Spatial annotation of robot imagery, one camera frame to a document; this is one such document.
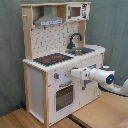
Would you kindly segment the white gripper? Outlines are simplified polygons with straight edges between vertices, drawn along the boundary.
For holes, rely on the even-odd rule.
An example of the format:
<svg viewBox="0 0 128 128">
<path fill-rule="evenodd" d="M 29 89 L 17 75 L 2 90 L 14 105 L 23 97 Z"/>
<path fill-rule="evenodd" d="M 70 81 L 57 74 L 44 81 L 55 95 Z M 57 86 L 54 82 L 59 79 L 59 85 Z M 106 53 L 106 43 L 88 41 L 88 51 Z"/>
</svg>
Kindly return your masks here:
<svg viewBox="0 0 128 128">
<path fill-rule="evenodd" d="M 72 69 L 71 75 L 81 80 L 88 80 L 89 72 L 90 72 L 90 69 L 87 67 L 84 67 L 84 68 Z"/>
</svg>

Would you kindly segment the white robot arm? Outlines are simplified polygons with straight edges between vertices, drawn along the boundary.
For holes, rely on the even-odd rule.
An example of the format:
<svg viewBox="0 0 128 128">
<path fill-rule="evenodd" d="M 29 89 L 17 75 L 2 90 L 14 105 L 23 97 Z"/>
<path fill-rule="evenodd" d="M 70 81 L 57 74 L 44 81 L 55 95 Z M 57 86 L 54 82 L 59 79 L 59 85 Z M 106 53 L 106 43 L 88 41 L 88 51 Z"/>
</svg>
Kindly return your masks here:
<svg viewBox="0 0 128 128">
<path fill-rule="evenodd" d="M 115 71 L 109 66 L 103 66 L 100 69 L 84 67 L 71 70 L 71 75 L 74 77 L 95 81 L 108 92 L 128 97 L 128 79 L 121 88 L 117 88 L 114 86 L 114 74 Z"/>
</svg>

